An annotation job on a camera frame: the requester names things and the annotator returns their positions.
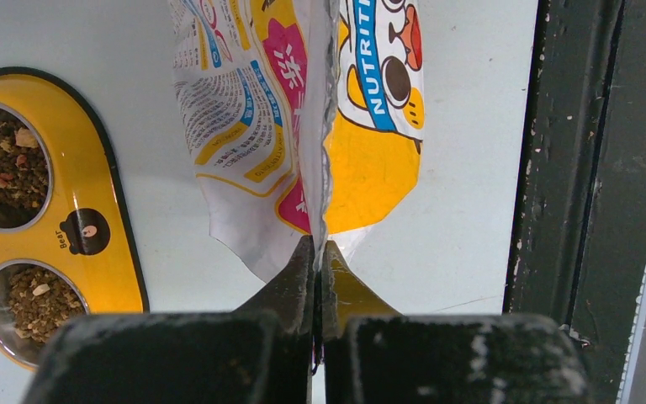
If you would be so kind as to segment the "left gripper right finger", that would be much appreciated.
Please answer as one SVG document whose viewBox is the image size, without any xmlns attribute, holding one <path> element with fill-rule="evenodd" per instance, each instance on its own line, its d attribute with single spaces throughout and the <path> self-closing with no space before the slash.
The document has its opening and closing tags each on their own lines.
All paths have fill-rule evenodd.
<svg viewBox="0 0 646 404">
<path fill-rule="evenodd" d="M 320 270 L 329 403 L 590 403 L 569 336 L 534 314 L 403 315 L 328 242 Z"/>
</svg>

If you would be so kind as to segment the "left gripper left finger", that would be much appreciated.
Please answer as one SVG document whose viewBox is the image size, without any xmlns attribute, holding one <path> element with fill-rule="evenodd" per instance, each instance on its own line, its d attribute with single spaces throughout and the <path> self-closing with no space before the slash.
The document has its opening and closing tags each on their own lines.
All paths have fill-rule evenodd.
<svg viewBox="0 0 646 404">
<path fill-rule="evenodd" d="M 314 243 L 229 312 L 101 314 L 45 345 L 26 403 L 308 403 Z"/>
</svg>

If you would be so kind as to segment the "colourful pet food bag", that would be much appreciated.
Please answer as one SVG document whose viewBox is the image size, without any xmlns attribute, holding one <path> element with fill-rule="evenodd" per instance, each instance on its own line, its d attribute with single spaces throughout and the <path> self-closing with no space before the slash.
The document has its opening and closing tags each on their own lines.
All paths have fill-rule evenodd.
<svg viewBox="0 0 646 404">
<path fill-rule="evenodd" d="M 171 1 L 173 89 L 209 233 L 263 281 L 302 237 L 351 254 L 416 186 L 415 1 Z"/>
</svg>

